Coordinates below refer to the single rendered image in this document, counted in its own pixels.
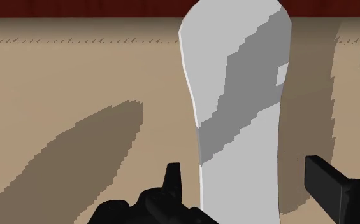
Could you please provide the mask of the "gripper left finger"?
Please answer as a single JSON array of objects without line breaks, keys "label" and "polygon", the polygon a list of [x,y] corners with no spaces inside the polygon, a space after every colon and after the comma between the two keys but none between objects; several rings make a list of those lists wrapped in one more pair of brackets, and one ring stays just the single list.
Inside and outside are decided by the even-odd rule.
[{"label": "gripper left finger", "polygon": [[182,204],[180,163],[173,162],[161,187],[142,191],[132,206],[124,200],[103,202],[87,224],[202,224],[202,218]]}]

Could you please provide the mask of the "white long flat object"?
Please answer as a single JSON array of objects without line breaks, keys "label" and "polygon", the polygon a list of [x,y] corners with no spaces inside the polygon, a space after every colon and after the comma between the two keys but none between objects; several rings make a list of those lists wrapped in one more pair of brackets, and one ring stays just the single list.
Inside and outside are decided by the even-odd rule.
[{"label": "white long flat object", "polygon": [[279,0],[199,0],[182,20],[201,208],[219,224],[280,224],[278,124],[291,26]]}]

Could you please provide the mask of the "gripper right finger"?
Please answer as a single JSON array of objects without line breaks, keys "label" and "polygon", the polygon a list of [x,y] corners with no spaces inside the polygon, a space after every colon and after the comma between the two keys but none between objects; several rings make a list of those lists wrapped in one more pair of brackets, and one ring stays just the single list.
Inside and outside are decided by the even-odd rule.
[{"label": "gripper right finger", "polygon": [[318,155],[308,155],[304,186],[336,224],[360,224],[360,179],[346,177]]}]

